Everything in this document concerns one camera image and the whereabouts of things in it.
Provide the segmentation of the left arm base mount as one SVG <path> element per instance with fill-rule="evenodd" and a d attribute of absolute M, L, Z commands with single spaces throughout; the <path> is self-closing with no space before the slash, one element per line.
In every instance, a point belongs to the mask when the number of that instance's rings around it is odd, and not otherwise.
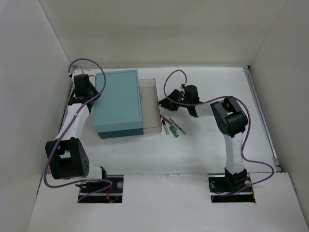
<path fill-rule="evenodd" d="M 122 203 L 124 176 L 110 175 L 109 182 L 83 182 L 79 188 L 77 203 Z"/>

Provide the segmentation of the red white makeup pencil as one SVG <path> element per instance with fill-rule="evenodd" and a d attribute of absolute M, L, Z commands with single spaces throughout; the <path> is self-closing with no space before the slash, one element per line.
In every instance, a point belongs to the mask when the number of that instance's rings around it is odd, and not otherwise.
<path fill-rule="evenodd" d="M 162 120 L 164 120 L 166 123 L 172 125 L 172 122 L 170 122 L 165 116 L 163 116 L 162 114 L 160 114 L 160 117 Z"/>

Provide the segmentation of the green tube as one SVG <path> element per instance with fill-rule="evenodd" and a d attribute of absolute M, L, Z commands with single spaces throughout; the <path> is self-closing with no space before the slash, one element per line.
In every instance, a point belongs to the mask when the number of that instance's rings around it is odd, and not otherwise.
<path fill-rule="evenodd" d="M 176 138 L 179 137 L 179 134 L 177 133 L 177 130 L 173 125 L 170 125 L 169 129 Z"/>

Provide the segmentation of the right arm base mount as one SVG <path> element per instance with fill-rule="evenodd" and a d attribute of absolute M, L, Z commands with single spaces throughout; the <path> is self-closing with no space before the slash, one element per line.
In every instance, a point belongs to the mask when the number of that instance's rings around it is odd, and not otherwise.
<path fill-rule="evenodd" d="M 245 180 L 236 184 L 235 187 L 229 187 L 224 175 L 210 175 L 209 189 L 212 203 L 255 203 L 255 196 L 252 187 L 240 191 L 240 189 L 251 183 L 249 175 Z"/>

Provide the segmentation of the teal makeup organizer box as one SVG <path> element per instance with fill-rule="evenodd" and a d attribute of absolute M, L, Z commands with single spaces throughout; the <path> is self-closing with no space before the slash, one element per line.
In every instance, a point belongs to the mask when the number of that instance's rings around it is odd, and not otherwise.
<path fill-rule="evenodd" d="M 94 102 L 93 128 L 101 139 L 143 135 L 140 85 L 137 70 L 96 74 L 101 96 Z"/>

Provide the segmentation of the black silver makeup pencil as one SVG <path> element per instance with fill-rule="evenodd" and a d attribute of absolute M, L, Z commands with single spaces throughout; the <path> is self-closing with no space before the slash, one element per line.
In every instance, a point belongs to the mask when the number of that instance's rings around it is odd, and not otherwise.
<path fill-rule="evenodd" d="M 166 122 L 165 122 L 164 119 L 162 119 L 162 125 L 163 125 L 163 128 L 164 128 L 164 131 L 165 131 L 166 135 L 169 135 L 169 130 L 168 130 L 167 126 L 166 126 Z"/>

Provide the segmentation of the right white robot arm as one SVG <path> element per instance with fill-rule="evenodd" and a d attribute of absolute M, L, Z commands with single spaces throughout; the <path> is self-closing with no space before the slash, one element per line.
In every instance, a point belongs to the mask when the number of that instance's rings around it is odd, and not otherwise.
<path fill-rule="evenodd" d="M 234 192 L 245 184 L 248 177 L 241 156 L 241 146 L 248 118 L 235 97 L 228 96 L 221 101 L 204 103 L 200 101 L 196 86 L 182 85 L 182 90 L 173 90 L 158 104 L 170 111 L 184 107 L 189 115 L 195 118 L 213 116 L 219 131 L 224 136 L 226 164 L 224 177 L 216 177 L 211 181 L 210 189 L 216 193 Z"/>

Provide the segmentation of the grey makeup pencil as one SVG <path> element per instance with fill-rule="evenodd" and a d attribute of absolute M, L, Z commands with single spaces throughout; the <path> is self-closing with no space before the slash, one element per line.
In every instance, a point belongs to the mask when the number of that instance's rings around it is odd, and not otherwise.
<path fill-rule="evenodd" d="M 186 132 L 170 117 L 169 120 L 172 122 L 172 124 L 179 129 L 184 135 L 186 135 Z"/>

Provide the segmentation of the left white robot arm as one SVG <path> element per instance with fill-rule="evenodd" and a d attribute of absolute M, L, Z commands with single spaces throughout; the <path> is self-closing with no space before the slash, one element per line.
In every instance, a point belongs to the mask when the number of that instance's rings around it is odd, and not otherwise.
<path fill-rule="evenodd" d="M 69 97 L 67 114 L 56 138 L 45 145 L 48 168 L 55 180 L 85 179 L 92 182 L 96 192 L 108 188 L 108 176 L 103 167 L 90 163 L 81 142 L 84 124 L 98 94 L 95 77 L 79 74 L 72 78 L 73 91 Z"/>

